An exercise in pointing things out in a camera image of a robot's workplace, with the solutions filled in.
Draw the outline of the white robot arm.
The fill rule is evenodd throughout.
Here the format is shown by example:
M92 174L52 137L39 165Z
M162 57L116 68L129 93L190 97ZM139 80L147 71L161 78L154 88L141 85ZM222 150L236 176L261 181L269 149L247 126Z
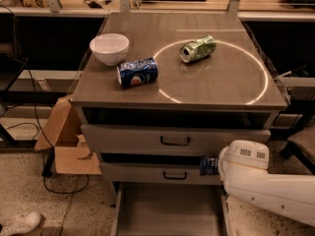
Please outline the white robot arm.
M220 151L225 191L243 202L315 226L315 176L270 174L267 146L244 140Z

